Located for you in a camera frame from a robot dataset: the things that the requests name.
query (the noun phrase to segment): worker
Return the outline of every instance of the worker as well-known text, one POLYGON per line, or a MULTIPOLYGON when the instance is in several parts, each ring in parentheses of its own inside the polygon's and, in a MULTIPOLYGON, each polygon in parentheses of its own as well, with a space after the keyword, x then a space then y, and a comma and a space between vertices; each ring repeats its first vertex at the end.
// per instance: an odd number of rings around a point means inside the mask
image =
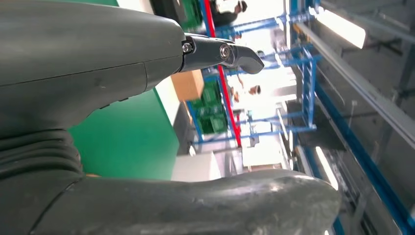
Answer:
POLYGON ((232 0, 210 0, 210 10, 215 27, 229 25, 236 20, 238 14, 245 12, 247 4, 245 1, 232 0))
POLYGON ((245 84, 239 74, 236 76, 238 77, 238 83, 235 83, 234 85, 231 85, 229 81, 227 83, 229 97, 231 97, 234 102, 239 103, 241 100, 247 99, 249 97, 248 94, 261 94, 261 87, 259 85, 245 89, 245 84))

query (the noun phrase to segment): screw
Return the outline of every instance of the screw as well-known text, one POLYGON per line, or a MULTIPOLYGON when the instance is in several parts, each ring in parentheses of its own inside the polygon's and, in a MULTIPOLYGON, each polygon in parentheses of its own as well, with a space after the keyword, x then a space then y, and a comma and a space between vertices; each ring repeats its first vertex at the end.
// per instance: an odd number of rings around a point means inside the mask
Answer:
POLYGON ((229 57, 229 54, 231 52, 231 49, 227 44, 223 44, 220 47, 220 56, 222 59, 227 59, 229 57))
POLYGON ((182 48, 183 48, 184 53, 188 53, 188 52, 191 52, 193 50, 193 47, 190 43, 183 44, 182 48))

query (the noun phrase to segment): gray robotic arm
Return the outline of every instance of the gray robotic arm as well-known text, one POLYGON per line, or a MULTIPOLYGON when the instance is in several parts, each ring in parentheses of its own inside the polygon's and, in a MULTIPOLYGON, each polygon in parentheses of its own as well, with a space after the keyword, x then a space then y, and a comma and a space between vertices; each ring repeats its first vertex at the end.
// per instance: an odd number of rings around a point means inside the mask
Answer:
POLYGON ((0 139, 68 129, 179 71, 263 68, 249 48, 118 7, 5 0, 0 22, 0 139))
POLYGON ((201 183, 82 173, 69 127, 176 72, 257 73, 249 48, 145 13, 36 0, 0 1, 0 35, 2 235, 320 235, 333 222, 337 192, 293 171, 201 183))

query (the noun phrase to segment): green crate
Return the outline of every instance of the green crate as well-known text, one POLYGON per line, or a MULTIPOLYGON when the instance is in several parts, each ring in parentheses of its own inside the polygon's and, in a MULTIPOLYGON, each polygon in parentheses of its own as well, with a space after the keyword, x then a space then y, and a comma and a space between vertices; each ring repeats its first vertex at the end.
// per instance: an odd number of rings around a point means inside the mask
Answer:
POLYGON ((196 116, 204 117, 211 115, 224 114, 225 108, 222 104, 216 104, 213 106, 204 106, 196 109, 196 116))
POLYGON ((192 100, 190 103, 194 109, 199 109, 205 106, 202 99, 192 100))
POLYGON ((219 85, 216 81, 205 83, 202 93, 202 101, 205 106, 212 106, 222 103, 219 85))
POLYGON ((198 0, 183 0, 184 13, 186 14, 187 21, 182 22, 181 26, 184 31, 193 31, 202 24, 202 11, 198 0))
POLYGON ((228 120, 224 114, 211 116, 210 122, 215 133, 223 133, 228 130, 228 120))
POLYGON ((203 134, 219 134, 228 131, 228 121, 225 114, 197 118, 203 134))

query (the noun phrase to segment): red vertical pole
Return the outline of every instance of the red vertical pole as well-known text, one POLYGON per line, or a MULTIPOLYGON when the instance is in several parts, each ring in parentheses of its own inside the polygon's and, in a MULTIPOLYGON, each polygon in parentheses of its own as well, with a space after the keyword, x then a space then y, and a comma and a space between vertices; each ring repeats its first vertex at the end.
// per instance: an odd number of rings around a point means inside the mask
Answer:
MULTIPOLYGON (((205 3, 205 8, 206 8, 206 18, 208 22, 208 25, 207 25, 208 28, 206 30, 209 31, 211 37, 215 38, 216 33, 215 33, 215 26, 213 24, 212 12, 210 10, 210 1, 204 0, 204 3, 205 3)), ((220 77, 220 85, 222 86, 222 90, 224 91, 222 95, 225 98, 225 105, 229 111, 228 113, 231 119, 232 129, 235 133, 236 143, 238 144, 238 147, 240 147, 242 145, 241 134, 235 124, 235 118, 233 117, 233 112, 232 112, 232 107, 231 107, 231 100, 229 99, 228 92, 226 92, 228 90, 228 87, 226 86, 225 73, 221 65, 218 66, 218 71, 219 71, 219 77, 220 77)))

